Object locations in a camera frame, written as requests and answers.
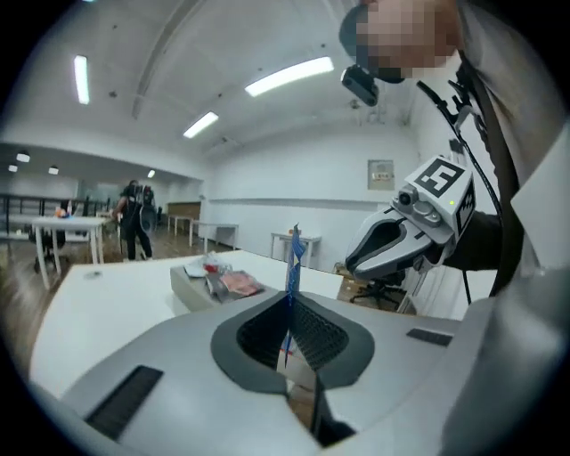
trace ceiling beam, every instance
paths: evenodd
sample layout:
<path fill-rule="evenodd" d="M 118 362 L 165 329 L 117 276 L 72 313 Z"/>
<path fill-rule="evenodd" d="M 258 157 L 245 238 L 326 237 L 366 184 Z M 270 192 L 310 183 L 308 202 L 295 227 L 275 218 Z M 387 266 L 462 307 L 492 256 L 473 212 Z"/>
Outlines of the ceiling beam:
<path fill-rule="evenodd" d="M 163 56 L 167 53 L 168 47 L 172 44 L 176 32 L 186 21 L 198 12 L 206 1 L 207 0 L 183 0 L 161 30 L 159 38 L 141 73 L 133 103 L 133 118 L 137 119 L 141 114 L 144 99 L 151 86 L 152 79 L 162 62 Z"/>

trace wooden floor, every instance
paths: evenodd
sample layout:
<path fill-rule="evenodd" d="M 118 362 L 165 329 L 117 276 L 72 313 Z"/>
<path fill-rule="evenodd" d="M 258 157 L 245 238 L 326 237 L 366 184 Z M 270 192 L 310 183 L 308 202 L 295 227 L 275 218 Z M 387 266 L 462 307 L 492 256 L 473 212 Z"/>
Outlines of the wooden floor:
<path fill-rule="evenodd" d="M 190 248 L 187 233 L 174 236 L 172 232 L 168 234 L 166 229 L 153 233 L 151 241 L 155 259 L 199 255 L 203 248 L 201 241 L 196 241 Z M 105 243 L 106 263 L 122 261 L 123 255 L 117 245 L 116 238 L 110 233 Z M 230 249 L 211 241 L 208 243 L 208 251 Z M 61 254 L 69 256 L 72 264 L 91 263 L 85 244 L 66 245 Z M 52 272 L 50 277 L 56 282 L 52 289 L 45 290 L 41 275 L 34 272 L 35 258 L 36 246 L 31 242 L 16 240 L 0 244 L 0 330 L 6 347 L 24 377 L 28 376 L 32 347 L 45 311 L 61 283 Z M 62 278 L 65 278 L 69 266 L 65 262 L 61 265 L 64 270 Z M 353 281 L 344 279 L 338 298 L 347 302 L 358 288 Z M 370 299 L 358 300 L 357 305 L 377 308 Z M 380 308 L 393 310 L 394 305 L 386 302 Z"/>

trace paper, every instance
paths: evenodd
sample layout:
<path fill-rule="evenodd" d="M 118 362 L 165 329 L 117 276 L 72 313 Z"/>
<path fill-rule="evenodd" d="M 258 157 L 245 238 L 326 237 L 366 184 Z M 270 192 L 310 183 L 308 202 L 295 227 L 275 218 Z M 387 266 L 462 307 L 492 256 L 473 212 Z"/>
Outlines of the paper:
<path fill-rule="evenodd" d="M 202 263 L 202 260 L 197 260 L 194 261 L 193 263 L 189 263 L 188 265 L 184 266 L 184 270 L 186 271 L 186 274 L 188 275 L 188 277 L 191 277 L 193 279 L 199 279 L 202 277 L 206 277 L 206 270 L 204 269 L 204 265 Z"/>

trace wall sign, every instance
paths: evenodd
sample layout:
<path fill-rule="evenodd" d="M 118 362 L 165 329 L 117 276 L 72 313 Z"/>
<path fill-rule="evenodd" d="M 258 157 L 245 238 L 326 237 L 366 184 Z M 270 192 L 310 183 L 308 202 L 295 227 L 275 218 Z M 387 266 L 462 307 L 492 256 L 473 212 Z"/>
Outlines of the wall sign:
<path fill-rule="evenodd" d="M 390 191 L 394 189 L 394 161 L 368 160 L 368 190 Z"/>

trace white ceiling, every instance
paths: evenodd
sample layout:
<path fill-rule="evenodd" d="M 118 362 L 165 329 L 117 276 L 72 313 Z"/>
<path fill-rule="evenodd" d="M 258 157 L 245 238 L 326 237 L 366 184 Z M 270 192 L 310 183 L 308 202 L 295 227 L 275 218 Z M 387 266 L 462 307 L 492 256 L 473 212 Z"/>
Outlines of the white ceiling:
<path fill-rule="evenodd" d="M 29 163 L 16 161 L 18 152 L 30 156 Z M 58 151 L 39 147 L 22 147 L 15 144 L 0 144 L 0 173 L 5 175 L 9 165 L 18 165 L 24 174 L 45 174 L 51 166 L 57 166 L 59 175 L 85 180 L 88 183 L 114 183 L 126 185 L 132 179 L 147 179 L 149 169 L 125 161 L 104 159 L 80 153 Z M 154 181 L 169 184 L 187 182 L 183 176 L 157 171 Z"/>
<path fill-rule="evenodd" d="M 75 122 L 77 113 L 62 104 L 77 104 L 70 59 L 86 55 L 92 102 L 81 116 L 90 128 L 113 134 L 132 129 L 134 141 L 200 157 L 287 130 L 367 121 L 371 109 L 352 110 L 354 96 L 339 82 L 351 61 L 338 42 L 338 27 L 355 3 L 79 2 L 46 39 L 48 52 L 31 66 L 35 76 L 26 96 L 36 98 L 36 106 L 53 118 L 68 115 Z M 244 91 L 261 77 L 324 55 L 333 60 L 334 72 L 257 98 Z M 411 108 L 411 83 L 381 84 L 375 118 L 402 122 Z M 185 129 L 210 110 L 218 122 L 196 138 L 183 138 Z"/>

